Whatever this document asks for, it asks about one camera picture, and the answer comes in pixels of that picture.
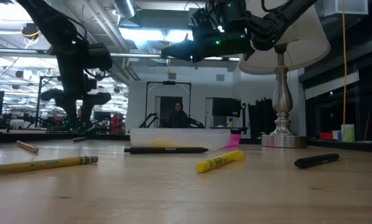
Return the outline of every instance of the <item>plastic container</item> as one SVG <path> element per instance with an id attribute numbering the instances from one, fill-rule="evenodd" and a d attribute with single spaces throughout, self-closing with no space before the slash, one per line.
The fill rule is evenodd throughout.
<path id="1" fill-rule="evenodd" d="M 131 144 L 144 147 L 204 147 L 221 149 L 228 145 L 229 129 L 134 128 Z"/>

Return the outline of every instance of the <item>lamp shade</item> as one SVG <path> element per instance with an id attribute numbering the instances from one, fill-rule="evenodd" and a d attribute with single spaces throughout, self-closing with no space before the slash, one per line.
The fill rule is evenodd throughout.
<path id="1" fill-rule="evenodd" d="M 286 0 L 265 0 L 268 9 L 284 4 Z M 248 1 L 247 10 L 255 16 L 263 17 L 260 1 Z M 314 6 L 310 7 L 284 33 L 277 44 L 288 43 L 284 53 L 285 65 L 289 70 L 296 70 L 311 65 L 324 58 L 330 51 L 330 43 L 323 31 Z M 274 74 L 277 67 L 277 53 L 274 49 L 255 51 L 247 61 L 240 57 L 240 70 L 252 75 Z"/>

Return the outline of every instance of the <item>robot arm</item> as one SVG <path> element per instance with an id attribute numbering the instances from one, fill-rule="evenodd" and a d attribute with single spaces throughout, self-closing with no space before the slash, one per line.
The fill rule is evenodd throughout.
<path id="1" fill-rule="evenodd" d="M 77 124 L 76 100 L 83 100 L 81 108 L 85 117 L 83 123 L 89 121 L 92 108 L 103 105 L 111 99 L 109 93 L 89 95 L 96 89 L 97 80 L 84 74 L 87 69 L 99 68 L 105 71 L 113 65 L 113 59 L 103 43 L 89 44 L 85 28 L 74 19 L 50 7 L 44 0 L 17 0 L 29 13 L 45 38 L 52 45 L 50 53 L 56 55 L 62 90 L 48 90 L 41 94 L 42 99 L 55 99 L 56 105 L 62 107 L 73 128 Z M 73 22 L 84 28 L 81 35 Z"/>
<path id="2" fill-rule="evenodd" d="M 208 1 L 206 8 L 193 15 L 196 25 L 193 27 L 194 41 L 184 40 L 163 49 L 162 53 L 188 61 L 192 57 L 194 62 L 199 62 L 205 57 L 252 55 L 255 49 L 270 50 L 287 28 L 316 1 L 289 0 L 263 18 L 247 11 L 245 0 Z M 225 32 L 217 30 L 218 25 Z"/>
<path id="3" fill-rule="evenodd" d="M 84 70 L 110 69 L 113 60 L 107 47 L 102 43 L 89 44 L 86 30 L 81 35 L 72 22 L 82 26 L 80 23 L 50 7 L 45 1 L 17 2 L 51 43 L 51 54 L 56 55 L 64 92 L 71 98 L 82 99 L 88 91 L 96 89 L 96 82 L 89 80 Z"/>
<path id="4" fill-rule="evenodd" d="M 290 0 L 263 18 L 247 11 L 247 30 L 257 50 L 270 50 L 291 26 L 317 0 Z"/>

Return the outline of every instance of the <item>orange cable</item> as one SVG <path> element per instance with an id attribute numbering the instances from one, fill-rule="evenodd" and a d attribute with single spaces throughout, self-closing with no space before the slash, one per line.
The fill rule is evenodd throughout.
<path id="1" fill-rule="evenodd" d="M 343 66 L 344 66 L 344 81 L 343 81 L 343 134 L 342 141 L 345 136 L 345 117 L 346 117 L 346 77 L 348 75 L 348 65 L 346 62 L 346 29 L 345 29 L 345 0 L 343 0 L 343 9 L 342 9 L 342 32 L 343 32 Z"/>

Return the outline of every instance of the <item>person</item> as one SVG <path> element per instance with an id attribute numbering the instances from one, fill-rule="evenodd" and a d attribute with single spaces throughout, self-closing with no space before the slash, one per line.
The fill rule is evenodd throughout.
<path id="1" fill-rule="evenodd" d="M 169 127 L 170 128 L 187 128 L 188 116 L 184 112 L 184 106 L 182 103 L 175 104 L 175 112 L 169 117 Z"/>

